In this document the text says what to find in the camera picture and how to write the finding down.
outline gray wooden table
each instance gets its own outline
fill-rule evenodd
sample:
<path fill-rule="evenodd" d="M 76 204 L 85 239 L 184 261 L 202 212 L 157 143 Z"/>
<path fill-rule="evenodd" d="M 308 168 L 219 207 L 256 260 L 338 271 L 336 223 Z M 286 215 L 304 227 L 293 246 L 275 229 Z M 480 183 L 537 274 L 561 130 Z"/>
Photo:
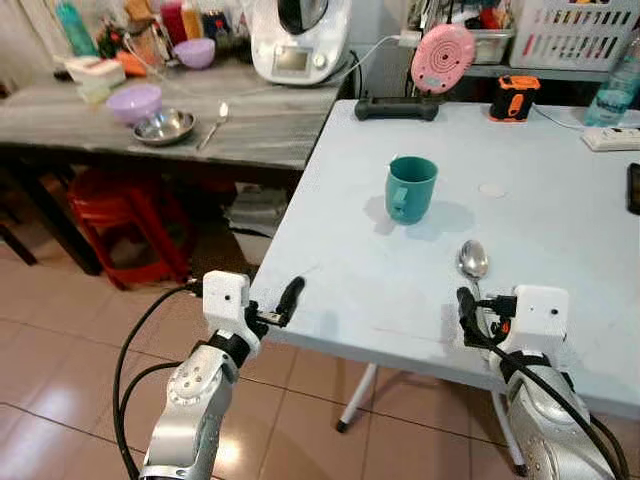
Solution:
<path fill-rule="evenodd" d="M 40 218 L 89 274 L 100 266 L 25 161 L 146 169 L 180 175 L 282 186 L 292 191 L 305 168 L 334 101 L 346 83 L 315 88 L 269 84 L 252 66 L 228 60 L 204 71 L 166 72 L 163 105 L 193 113 L 196 127 L 182 143 L 151 148 L 138 143 L 105 105 L 87 105 L 72 83 L 41 79 L 0 104 L 0 165 L 28 194 Z M 201 151 L 195 145 L 211 128 L 221 101 L 230 117 Z"/>

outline purple bowl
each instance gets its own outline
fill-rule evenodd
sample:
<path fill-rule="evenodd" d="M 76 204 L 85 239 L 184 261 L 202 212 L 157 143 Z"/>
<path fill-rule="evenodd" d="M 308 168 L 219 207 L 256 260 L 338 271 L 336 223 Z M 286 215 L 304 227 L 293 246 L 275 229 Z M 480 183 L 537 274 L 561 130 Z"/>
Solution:
<path fill-rule="evenodd" d="M 187 67 L 201 70 L 213 62 L 216 42 L 210 38 L 196 38 L 179 43 L 173 51 Z"/>
<path fill-rule="evenodd" d="M 134 85 L 111 95 L 107 107 L 118 120 L 133 125 L 162 108 L 162 90 L 148 83 Z"/>

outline red stool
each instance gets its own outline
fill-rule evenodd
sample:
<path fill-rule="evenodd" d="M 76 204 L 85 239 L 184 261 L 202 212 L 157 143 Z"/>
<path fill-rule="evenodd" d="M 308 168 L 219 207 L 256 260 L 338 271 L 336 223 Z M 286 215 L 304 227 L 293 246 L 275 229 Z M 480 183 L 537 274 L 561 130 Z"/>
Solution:
<path fill-rule="evenodd" d="M 195 246 L 193 225 L 161 178 L 149 174 L 90 169 L 78 175 L 68 192 L 71 209 L 86 232 L 109 280 L 120 290 L 126 283 L 150 282 L 171 277 L 187 280 L 189 256 Z M 176 245 L 164 222 L 176 222 L 186 240 Z M 128 238 L 144 238 L 159 261 L 140 267 L 117 268 L 111 257 L 115 244 Z"/>

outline water bottle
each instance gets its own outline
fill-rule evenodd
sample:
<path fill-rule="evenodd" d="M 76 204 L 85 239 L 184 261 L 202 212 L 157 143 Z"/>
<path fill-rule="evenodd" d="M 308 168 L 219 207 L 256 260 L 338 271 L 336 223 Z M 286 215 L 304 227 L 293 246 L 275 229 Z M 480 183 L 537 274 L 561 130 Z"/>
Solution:
<path fill-rule="evenodd" d="M 640 33 L 603 83 L 585 115 L 587 126 L 617 125 L 640 89 Z"/>
<path fill-rule="evenodd" d="M 56 15 L 64 32 L 67 34 L 73 53 L 76 56 L 93 55 L 98 56 L 91 36 L 82 23 L 82 17 L 76 7 L 68 0 L 58 0 L 56 3 Z"/>

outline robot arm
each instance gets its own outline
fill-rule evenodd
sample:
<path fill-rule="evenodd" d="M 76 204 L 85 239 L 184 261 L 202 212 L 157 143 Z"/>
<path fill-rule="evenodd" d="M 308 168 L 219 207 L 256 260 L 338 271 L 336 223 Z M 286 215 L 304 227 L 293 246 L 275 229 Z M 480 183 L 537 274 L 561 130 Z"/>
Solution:
<path fill-rule="evenodd" d="M 245 275 L 209 272 L 203 280 L 203 310 L 212 334 L 176 368 L 167 400 L 151 436 L 141 479 L 208 480 L 218 450 L 220 427 L 231 403 L 238 370 L 260 351 L 267 325 L 284 327 L 304 280 L 295 278 L 273 313 L 249 301 Z"/>
<path fill-rule="evenodd" d="M 549 393 L 521 369 L 517 362 L 546 382 L 574 412 L 590 423 L 584 402 L 574 392 L 571 379 L 555 366 L 566 339 L 567 292 L 557 288 L 518 286 L 512 296 L 476 301 L 467 288 L 458 290 L 460 324 L 465 344 L 489 348 L 476 318 L 478 307 L 499 317 L 491 326 L 490 368 L 507 384 L 508 420 L 527 462 L 529 478 L 540 480 L 611 480 L 617 478 L 594 441 Z M 506 362 L 503 354 L 516 362 Z"/>

